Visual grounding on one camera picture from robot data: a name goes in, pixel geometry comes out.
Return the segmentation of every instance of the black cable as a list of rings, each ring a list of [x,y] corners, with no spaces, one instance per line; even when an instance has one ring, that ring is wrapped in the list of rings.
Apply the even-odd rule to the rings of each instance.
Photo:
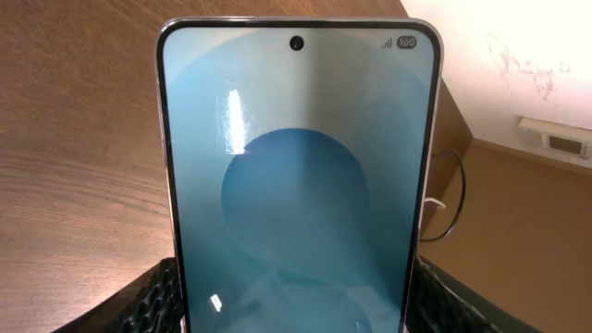
[[[419,241],[423,241],[423,242],[438,241],[438,240],[441,240],[444,237],[448,236],[452,232],[452,230],[454,229],[454,225],[456,225],[456,223],[459,221],[459,216],[461,215],[461,212],[463,211],[464,195],[466,193],[466,175],[464,173],[464,165],[463,165],[463,159],[461,158],[461,155],[457,151],[449,151],[449,152],[444,152],[444,153],[439,153],[439,154],[432,154],[432,157],[438,158],[438,157],[447,156],[450,154],[452,154],[452,155],[454,155],[454,157],[456,157],[456,160],[459,163],[459,168],[461,169],[461,178],[462,178],[461,200],[459,201],[458,208],[456,208],[456,215],[454,215],[452,222],[450,222],[450,225],[448,226],[446,231],[444,231],[441,235],[434,237],[434,238],[422,239]]]

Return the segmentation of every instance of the smartphone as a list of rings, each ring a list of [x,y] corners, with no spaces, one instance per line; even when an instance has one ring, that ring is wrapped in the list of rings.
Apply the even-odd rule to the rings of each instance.
[[[419,20],[178,18],[157,42],[190,332],[401,332],[441,42]]]

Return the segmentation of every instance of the brown wall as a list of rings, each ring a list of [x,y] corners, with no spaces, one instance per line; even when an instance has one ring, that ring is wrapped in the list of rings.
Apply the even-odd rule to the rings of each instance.
[[[592,178],[474,141],[464,158],[467,196],[451,235],[420,246],[468,287],[548,332],[592,327]],[[445,229],[460,175],[424,236]]]

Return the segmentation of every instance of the battery indicator reading 100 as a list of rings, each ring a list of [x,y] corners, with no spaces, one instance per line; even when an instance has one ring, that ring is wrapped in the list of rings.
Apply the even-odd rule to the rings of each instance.
[[[401,36],[397,39],[397,46],[402,49],[412,49],[417,45],[417,40],[413,36]]]

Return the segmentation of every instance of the white cable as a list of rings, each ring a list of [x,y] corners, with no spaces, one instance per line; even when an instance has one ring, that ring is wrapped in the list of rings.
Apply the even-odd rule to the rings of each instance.
[[[444,209],[446,208],[446,204],[441,202],[440,200],[432,197],[427,197],[424,199],[424,203],[434,203],[437,205],[437,209]]]

